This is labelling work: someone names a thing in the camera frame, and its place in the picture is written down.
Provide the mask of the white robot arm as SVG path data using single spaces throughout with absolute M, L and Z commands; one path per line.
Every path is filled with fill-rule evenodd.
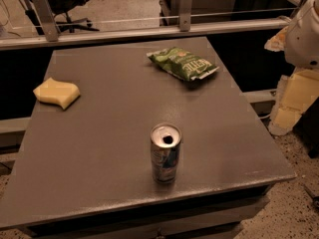
M 319 69 L 319 0 L 307 0 L 289 23 L 284 54 L 296 67 Z

